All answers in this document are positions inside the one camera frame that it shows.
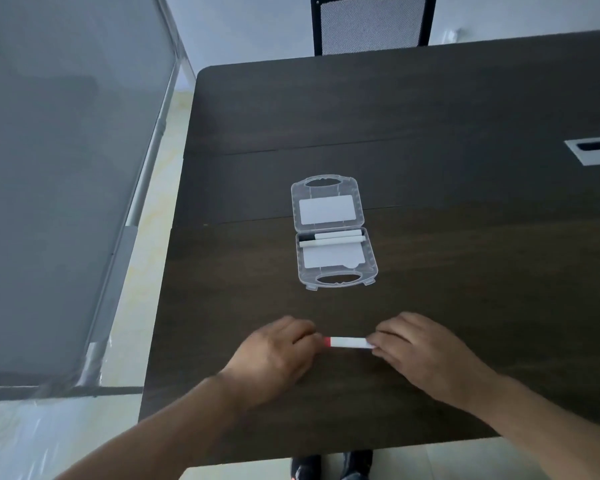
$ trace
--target mesh chair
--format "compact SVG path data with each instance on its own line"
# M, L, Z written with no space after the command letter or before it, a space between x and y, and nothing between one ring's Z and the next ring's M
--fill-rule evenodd
M315 55L429 44L436 0L311 0Z

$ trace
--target beige floor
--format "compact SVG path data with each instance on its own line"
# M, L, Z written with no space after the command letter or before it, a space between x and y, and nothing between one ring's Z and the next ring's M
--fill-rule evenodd
M192 95L176 93L102 368L106 386L141 386L173 220ZM140 395L0 403L0 478L50 479L137 421ZM341 455L325 461L337 480ZM289 460L190 468L187 480L288 480ZM377 451L373 480L542 479L502 438Z

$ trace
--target foot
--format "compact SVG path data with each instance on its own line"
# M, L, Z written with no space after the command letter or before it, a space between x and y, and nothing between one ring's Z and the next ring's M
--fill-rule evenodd
M320 480L322 476L322 457L304 456L291 459L292 480Z
M373 460L373 450L356 450L344 453L344 467L340 478L346 478L354 473L368 477Z

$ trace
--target table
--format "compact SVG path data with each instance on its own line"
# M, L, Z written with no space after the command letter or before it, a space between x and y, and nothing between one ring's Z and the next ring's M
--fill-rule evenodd
M600 31L217 66L199 74L141 408L283 314L364 336L401 310L600 422ZM375 284L297 279L290 185L358 179ZM205 463L478 438L368 353L329 350Z

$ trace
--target chair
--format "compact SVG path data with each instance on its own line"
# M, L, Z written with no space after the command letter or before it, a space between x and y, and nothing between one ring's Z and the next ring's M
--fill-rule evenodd
M429 44L436 0L311 0L315 55Z

